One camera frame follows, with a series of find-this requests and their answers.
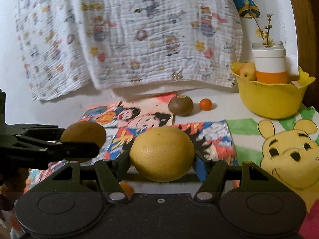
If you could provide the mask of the flower twig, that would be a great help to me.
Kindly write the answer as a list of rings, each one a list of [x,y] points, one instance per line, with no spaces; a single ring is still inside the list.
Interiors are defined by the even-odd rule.
[[[273,16],[272,14],[266,15],[267,24],[263,28],[261,28],[258,21],[256,20],[256,17],[252,15],[252,19],[257,25],[257,28],[255,30],[255,35],[262,39],[262,45],[267,48],[274,46],[274,40],[271,39],[269,35],[270,30],[273,28],[273,26],[271,25],[272,16]]]

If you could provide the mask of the left printed muslin cloth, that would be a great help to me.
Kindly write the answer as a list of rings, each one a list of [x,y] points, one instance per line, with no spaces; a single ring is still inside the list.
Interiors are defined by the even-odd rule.
[[[89,83],[78,0],[15,3],[16,32],[33,100],[56,99]]]

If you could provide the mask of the small orange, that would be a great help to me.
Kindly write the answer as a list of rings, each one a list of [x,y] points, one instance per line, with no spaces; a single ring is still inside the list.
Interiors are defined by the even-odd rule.
[[[132,186],[126,182],[120,182],[119,185],[121,186],[121,188],[125,192],[126,196],[129,199],[132,198],[133,194],[135,193],[134,188],[132,188]]]
[[[213,103],[210,99],[205,98],[200,101],[199,107],[203,111],[209,111],[213,108]]]

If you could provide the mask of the brown wooden door frame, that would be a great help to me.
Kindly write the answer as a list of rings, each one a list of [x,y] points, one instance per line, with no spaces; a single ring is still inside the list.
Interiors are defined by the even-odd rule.
[[[316,80],[303,98],[306,106],[318,109],[318,3],[319,0],[290,0],[296,24],[298,64]]]

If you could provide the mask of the printed muslin cloth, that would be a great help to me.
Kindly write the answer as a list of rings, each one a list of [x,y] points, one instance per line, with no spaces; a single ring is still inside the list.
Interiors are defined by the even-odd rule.
[[[243,31],[233,0],[71,0],[95,88],[233,87]]]
[[[89,83],[78,0],[15,3],[16,32],[33,100],[56,99]]]

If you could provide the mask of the yellow plastic bowl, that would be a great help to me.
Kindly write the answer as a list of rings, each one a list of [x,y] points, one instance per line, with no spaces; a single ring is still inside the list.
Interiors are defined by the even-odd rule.
[[[242,65],[240,62],[234,62],[231,65],[241,100],[252,113],[267,119],[284,119],[297,113],[308,86],[316,80],[315,77],[311,77],[298,68],[297,86],[292,83],[265,84],[248,81],[239,75]]]

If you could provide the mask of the white and orange jar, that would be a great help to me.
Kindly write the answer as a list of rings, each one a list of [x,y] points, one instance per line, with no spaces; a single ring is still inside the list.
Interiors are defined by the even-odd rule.
[[[282,42],[273,45],[252,43],[256,80],[264,84],[286,84],[288,71],[286,68],[286,49]]]

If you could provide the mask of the right printed muslin cloth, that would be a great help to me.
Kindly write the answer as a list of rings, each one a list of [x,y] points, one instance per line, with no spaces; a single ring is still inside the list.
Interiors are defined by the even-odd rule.
[[[233,0],[71,0],[95,88],[233,87],[243,31]]]

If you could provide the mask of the peach in bowl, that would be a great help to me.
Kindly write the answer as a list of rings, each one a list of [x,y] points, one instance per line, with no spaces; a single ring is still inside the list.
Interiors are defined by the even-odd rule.
[[[243,63],[239,69],[239,76],[248,81],[256,81],[257,79],[255,64],[252,62]]]

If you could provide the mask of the dark brown kiwi with sticker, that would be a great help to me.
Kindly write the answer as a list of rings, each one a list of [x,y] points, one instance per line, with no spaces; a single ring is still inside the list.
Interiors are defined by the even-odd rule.
[[[191,114],[194,109],[194,103],[190,97],[179,94],[170,100],[168,109],[173,114],[183,117]]]

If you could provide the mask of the green-brown mango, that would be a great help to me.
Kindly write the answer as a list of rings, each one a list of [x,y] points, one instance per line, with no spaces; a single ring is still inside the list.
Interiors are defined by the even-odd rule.
[[[70,125],[61,135],[61,142],[94,142],[99,149],[105,144],[106,132],[96,122],[80,121]]]

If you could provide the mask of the yellow lemon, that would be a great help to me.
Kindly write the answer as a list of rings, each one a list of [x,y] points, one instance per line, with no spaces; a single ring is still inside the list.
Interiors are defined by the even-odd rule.
[[[129,155],[142,176],[151,181],[170,182],[190,170],[195,148],[185,132],[177,127],[163,126],[137,136]]]

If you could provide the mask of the anime poster mat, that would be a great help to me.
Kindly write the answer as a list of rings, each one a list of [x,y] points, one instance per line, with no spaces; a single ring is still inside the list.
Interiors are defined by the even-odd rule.
[[[79,121],[70,125],[61,137],[63,142],[95,142],[109,148],[82,165],[101,159],[118,160],[129,152],[131,164],[143,177],[154,182],[172,182],[194,169],[200,181],[207,178],[205,165],[196,163],[196,153],[207,161],[223,160],[237,164],[235,148],[226,121],[191,122],[175,126],[120,128],[112,140],[96,122]]]

